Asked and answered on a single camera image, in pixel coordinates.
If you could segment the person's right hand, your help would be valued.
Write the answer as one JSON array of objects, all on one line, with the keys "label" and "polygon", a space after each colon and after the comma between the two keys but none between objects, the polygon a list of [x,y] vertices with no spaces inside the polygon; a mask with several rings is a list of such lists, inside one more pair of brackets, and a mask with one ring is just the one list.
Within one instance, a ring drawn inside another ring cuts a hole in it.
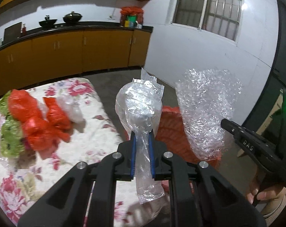
[{"label": "person's right hand", "polygon": [[260,178],[263,174],[263,171],[257,169],[247,190],[246,199],[251,204],[254,199],[267,203],[261,210],[261,214],[265,218],[267,226],[270,226],[286,206],[286,187],[275,185],[261,191]]}]

